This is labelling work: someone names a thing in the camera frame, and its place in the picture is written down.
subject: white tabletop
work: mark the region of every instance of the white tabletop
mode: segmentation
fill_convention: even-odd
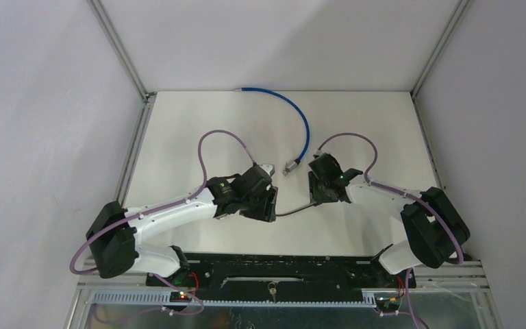
[[[201,183],[197,157],[200,137],[213,129],[237,134],[258,163],[276,167],[277,213],[309,202],[308,167],[312,154],[329,136],[357,132],[378,147],[371,177],[397,186],[425,190],[436,185],[433,170],[408,93],[283,92],[308,118],[310,148],[302,164],[284,177],[285,162],[305,142],[303,121],[285,101],[248,92],[158,93],[125,206],[151,204],[181,196]],[[373,158],[370,146],[354,137],[327,144],[345,171],[364,170]],[[208,176],[243,173],[251,163],[230,136],[209,136],[203,144]],[[231,215],[180,226],[153,241],[178,245],[185,252],[293,255],[373,255],[405,239],[398,221],[367,205],[323,204],[265,223]]]

